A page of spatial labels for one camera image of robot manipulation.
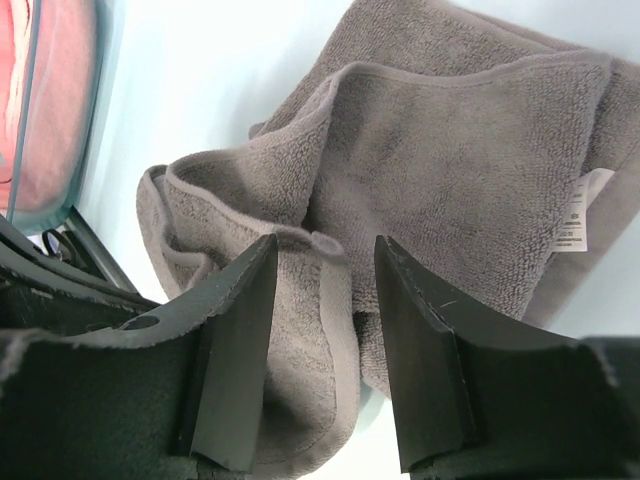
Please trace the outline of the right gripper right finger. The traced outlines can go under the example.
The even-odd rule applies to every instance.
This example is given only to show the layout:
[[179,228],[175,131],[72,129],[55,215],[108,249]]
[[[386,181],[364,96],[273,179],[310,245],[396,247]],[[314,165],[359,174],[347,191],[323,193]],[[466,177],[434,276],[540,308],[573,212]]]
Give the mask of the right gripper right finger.
[[639,341],[514,320],[395,240],[375,274],[401,469],[413,479],[635,479]]

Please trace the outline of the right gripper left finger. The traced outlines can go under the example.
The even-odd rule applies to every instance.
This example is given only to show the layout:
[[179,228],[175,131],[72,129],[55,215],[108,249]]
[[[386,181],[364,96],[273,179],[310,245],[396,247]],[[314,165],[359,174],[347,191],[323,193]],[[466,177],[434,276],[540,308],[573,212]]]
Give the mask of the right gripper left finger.
[[1,250],[5,479],[240,478],[251,472],[277,241],[157,305]]

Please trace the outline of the grey terry towel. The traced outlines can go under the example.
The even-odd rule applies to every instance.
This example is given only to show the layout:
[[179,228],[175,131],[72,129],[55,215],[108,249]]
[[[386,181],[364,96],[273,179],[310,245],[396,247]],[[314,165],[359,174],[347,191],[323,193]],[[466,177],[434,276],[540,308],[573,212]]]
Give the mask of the grey terry towel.
[[444,1],[357,1],[247,143],[136,208],[169,297],[279,240],[255,475],[296,479],[389,391],[374,244],[543,326],[639,211],[639,67]]

